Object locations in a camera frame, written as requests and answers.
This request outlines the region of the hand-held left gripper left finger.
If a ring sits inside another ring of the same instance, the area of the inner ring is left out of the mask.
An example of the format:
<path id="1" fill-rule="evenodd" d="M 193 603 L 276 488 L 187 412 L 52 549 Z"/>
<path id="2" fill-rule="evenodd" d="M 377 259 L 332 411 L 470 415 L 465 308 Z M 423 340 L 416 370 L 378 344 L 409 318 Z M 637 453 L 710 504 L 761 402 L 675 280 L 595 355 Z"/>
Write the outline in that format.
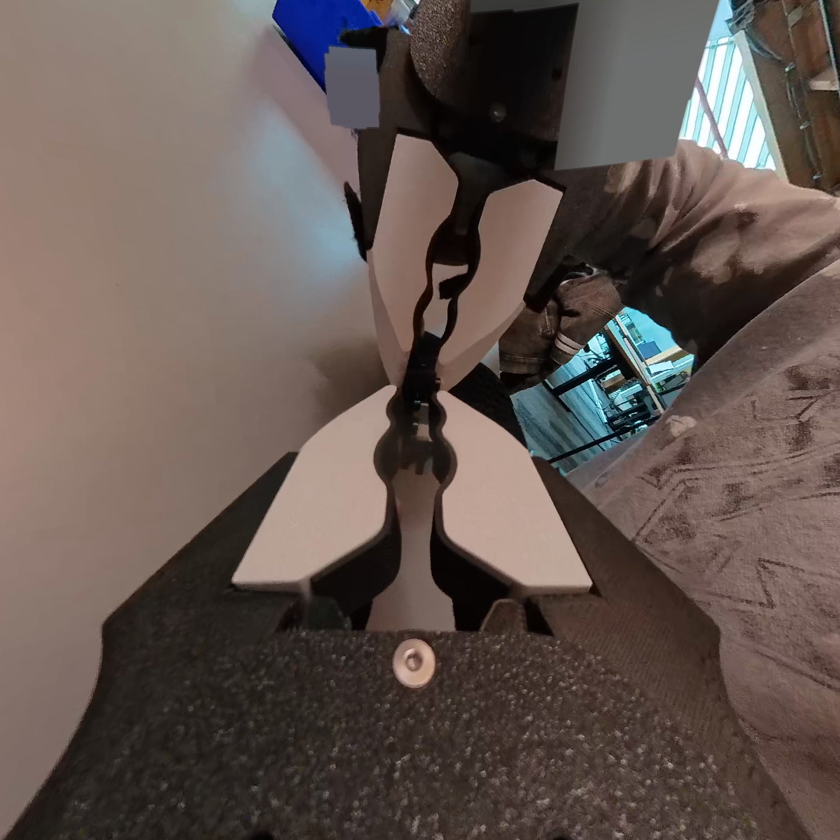
<path id="1" fill-rule="evenodd" d="M 301 447 L 232 578 L 235 587 L 312 587 L 385 526 L 388 490 L 375 448 L 396 387 L 334 418 Z"/>

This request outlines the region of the black chair seat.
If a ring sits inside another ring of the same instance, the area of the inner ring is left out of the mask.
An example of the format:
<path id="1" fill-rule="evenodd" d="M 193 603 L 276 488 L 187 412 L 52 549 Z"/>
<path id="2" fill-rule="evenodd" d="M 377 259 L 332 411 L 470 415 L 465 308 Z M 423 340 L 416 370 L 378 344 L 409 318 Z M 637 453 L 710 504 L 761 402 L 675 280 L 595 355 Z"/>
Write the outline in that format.
<path id="1" fill-rule="evenodd" d="M 479 363 L 449 394 L 458 398 L 478 413 L 494 421 L 513 436 L 520 445 L 527 447 L 508 389 L 500 377 L 486 364 Z"/>

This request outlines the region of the black and white lego car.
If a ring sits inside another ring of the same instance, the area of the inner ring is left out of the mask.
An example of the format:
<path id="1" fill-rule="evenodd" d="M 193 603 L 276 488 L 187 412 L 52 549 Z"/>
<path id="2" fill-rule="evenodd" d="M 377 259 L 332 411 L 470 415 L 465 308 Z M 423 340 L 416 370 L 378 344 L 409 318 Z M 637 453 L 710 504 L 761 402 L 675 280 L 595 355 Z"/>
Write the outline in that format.
<path id="1" fill-rule="evenodd" d="M 439 442 L 443 410 L 436 365 L 441 346 L 440 338 L 430 332 L 415 339 L 400 389 L 402 468 L 418 476 L 434 468 Z"/>

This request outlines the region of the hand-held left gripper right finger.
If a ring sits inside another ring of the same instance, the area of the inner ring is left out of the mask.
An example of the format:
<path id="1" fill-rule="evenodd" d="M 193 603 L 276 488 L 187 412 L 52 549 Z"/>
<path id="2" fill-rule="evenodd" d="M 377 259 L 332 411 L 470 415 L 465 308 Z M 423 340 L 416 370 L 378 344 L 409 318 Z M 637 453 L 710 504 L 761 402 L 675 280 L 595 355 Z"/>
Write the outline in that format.
<path id="1" fill-rule="evenodd" d="M 449 597 L 583 594 L 581 556 L 524 444 L 441 393 L 434 581 Z"/>

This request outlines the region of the blue storage bin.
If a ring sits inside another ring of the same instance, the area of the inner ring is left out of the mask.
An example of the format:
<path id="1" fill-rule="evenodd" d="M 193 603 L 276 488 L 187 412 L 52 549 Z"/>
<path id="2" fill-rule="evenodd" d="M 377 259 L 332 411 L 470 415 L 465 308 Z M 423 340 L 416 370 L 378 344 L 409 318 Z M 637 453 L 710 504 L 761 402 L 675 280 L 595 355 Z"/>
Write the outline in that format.
<path id="1" fill-rule="evenodd" d="M 365 50 L 347 45 L 342 37 L 382 23 L 361 1 L 277 1 L 272 19 L 323 91 L 329 88 L 328 54 Z"/>

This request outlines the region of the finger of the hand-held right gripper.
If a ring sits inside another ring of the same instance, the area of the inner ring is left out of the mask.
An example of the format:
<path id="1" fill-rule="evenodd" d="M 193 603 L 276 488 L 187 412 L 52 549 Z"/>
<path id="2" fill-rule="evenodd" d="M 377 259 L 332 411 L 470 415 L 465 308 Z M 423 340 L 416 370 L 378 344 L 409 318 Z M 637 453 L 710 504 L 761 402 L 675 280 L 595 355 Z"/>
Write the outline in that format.
<path id="1" fill-rule="evenodd" d="M 458 297 L 454 331 L 437 359 L 449 391 L 482 362 L 524 308 L 524 297 L 562 199 L 561 190 L 528 181 L 494 192 L 479 221 L 480 255 Z"/>
<path id="2" fill-rule="evenodd" d="M 427 289 L 427 250 L 457 188 L 456 174 L 429 141 L 396 136 L 367 255 L 377 346 L 393 386 L 403 382 L 413 347 L 414 313 Z"/>

